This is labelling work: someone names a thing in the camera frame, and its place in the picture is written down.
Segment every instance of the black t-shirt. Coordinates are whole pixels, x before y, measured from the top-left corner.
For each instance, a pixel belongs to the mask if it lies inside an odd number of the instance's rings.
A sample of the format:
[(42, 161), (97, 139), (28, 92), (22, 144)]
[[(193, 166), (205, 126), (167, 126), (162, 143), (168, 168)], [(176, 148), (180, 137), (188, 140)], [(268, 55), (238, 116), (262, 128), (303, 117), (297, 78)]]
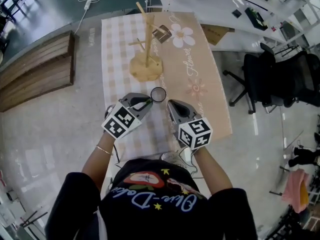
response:
[(45, 227), (47, 239), (73, 239), (77, 232), (76, 239), (99, 239), (97, 208), (108, 240), (257, 239), (243, 189), (206, 199), (187, 170), (162, 160), (127, 162), (103, 200), (88, 175), (69, 173)]

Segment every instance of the person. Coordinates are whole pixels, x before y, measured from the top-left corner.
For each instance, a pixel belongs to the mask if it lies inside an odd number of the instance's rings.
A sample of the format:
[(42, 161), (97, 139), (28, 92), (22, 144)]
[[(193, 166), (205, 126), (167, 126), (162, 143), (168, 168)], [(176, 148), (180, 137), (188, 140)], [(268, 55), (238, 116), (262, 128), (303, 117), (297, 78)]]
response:
[(194, 157), (209, 199), (185, 168), (166, 161), (171, 154), (128, 161), (101, 200), (114, 142), (104, 132), (82, 172), (66, 176), (45, 226), (48, 240), (258, 239), (246, 192), (233, 188), (205, 147)]
[(294, 147), (292, 153), (296, 157), (288, 161), (289, 167), (296, 165), (318, 165), (318, 157), (320, 156), (320, 150), (318, 149), (312, 152), (309, 149)]

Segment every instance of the wooden mug tree stand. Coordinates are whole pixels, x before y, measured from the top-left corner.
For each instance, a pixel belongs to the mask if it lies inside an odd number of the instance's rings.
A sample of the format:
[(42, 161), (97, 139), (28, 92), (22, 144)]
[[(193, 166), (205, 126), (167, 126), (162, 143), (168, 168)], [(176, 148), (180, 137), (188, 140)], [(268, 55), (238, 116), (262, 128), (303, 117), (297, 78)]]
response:
[(129, 43), (132, 45), (140, 45), (143, 52), (138, 52), (130, 61), (130, 74), (135, 77), (139, 82), (147, 82), (156, 80), (164, 71), (162, 60), (155, 55), (150, 55), (151, 41), (153, 39), (153, 28), (157, 29), (163, 34), (167, 32), (158, 26), (154, 25), (155, 15), (145, 14), (144, 9), (140, 3), (137, 2), (139, 10), (145, 21), (145, 41), (140, 41), (137, 38), (136, 42)]

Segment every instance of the white flower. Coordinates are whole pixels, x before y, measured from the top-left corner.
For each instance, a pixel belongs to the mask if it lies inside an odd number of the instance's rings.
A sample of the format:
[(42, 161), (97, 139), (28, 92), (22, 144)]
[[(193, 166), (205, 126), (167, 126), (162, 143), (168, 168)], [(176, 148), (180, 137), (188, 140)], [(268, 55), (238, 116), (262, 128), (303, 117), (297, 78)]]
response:
[(175, 47), (181, 48), (184, 46), (184, 41), (190, 45), (194, 46), (196, 41), (189, 35), (192, 35), (194, 31), (189, 27), (184, 27), (181, 29), (181, 26), (177, 23), (171, 25), (170, 32), (172, 34), (171, 38), (173, 38), (173, 45)]

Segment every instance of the wooden bench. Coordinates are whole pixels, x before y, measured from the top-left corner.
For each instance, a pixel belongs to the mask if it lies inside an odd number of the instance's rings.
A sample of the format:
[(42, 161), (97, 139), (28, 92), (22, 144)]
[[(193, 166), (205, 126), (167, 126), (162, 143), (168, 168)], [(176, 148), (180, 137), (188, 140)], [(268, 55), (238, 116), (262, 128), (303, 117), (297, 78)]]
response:
[(0, 73), (0, 112), (73, 85), (75, 39), (71, 32), (35, 47)]

